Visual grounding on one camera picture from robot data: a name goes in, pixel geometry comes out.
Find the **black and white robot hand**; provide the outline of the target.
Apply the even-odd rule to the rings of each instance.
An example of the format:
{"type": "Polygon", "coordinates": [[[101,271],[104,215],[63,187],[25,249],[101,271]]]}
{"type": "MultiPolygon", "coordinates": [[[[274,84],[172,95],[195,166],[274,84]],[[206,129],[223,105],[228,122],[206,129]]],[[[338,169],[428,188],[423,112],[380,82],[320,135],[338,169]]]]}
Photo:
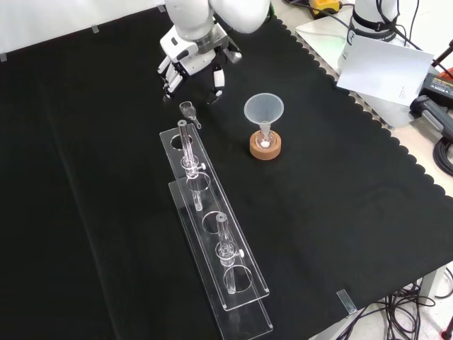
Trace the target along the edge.
{"type": "Polygon", "coordinates": [[[168,98],[173,97],[189,77],[211,66],[213,91],[207,102],[214,103],[223,94],[226,83],[224,70],[214,59],[224,55],[227,60],[236,64],[242,58],[241,50],[219,23],[215,23],[205,37],[196,41],[183,39],[177,34],[176,28],[172,27],[162,37],[160,44],[166,56],[157,73],[164,82],[164,93],[168,98]]]}

